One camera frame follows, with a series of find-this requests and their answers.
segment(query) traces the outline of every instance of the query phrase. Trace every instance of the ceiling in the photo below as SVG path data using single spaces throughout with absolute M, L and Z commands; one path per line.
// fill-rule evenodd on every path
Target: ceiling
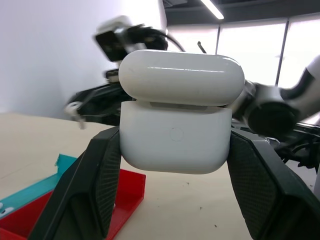
M 211 0 L 224 16 L 223 20 L 218 20 L 201 0 L 163 1 L 167 6 L 168 26 L 233 23 L 320 13 L 320 0 Z

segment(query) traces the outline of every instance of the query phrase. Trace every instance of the window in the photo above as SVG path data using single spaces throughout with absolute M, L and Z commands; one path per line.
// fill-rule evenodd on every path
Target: window
M 320 16 L 290 20 L 279 87 L 292 88 L 314 57 L 320 54 Z
M 208 54 L 216 53 L 218 26 L 173 26 L 168 32 L 184 47 L 188 53 L 202 53 L 198 41 Z M 176 45 L 169 41 L 168 51 L 180 51 Z
M 221 25 L 219 55 L 235 59 L 245 79 L 275 85 L 286 20 Z

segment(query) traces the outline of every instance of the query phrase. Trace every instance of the ceiling light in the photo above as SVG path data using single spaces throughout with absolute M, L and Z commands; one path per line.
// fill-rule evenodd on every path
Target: ceiling light
M 221 20 L 225 18 L 212 1 L 201 0 L 201 2 L 203 2 L 203 4 L 213 13 L 213 15 L 215 15 L 217 19 Z

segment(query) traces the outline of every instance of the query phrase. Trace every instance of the beige table surface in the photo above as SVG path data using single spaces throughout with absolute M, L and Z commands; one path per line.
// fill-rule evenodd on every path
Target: beige table surface
M 59 153 L 78 157 L 110 126 L 0 114 L 0 199 L 56 172 Z M 251 240 L 227 165 L 205 175 L 146 172 L 145 198 L 117 240 Z

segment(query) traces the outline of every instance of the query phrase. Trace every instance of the red tray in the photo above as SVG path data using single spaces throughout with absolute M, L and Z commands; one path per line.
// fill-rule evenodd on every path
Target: red tray
M 120 170 L 109 232 L 112 240 L 126 223 L 145 196 L 146 175 Z M 39 197 L 24 207 L 0 219 L 0 240 L 26 240 L 52 192 Z

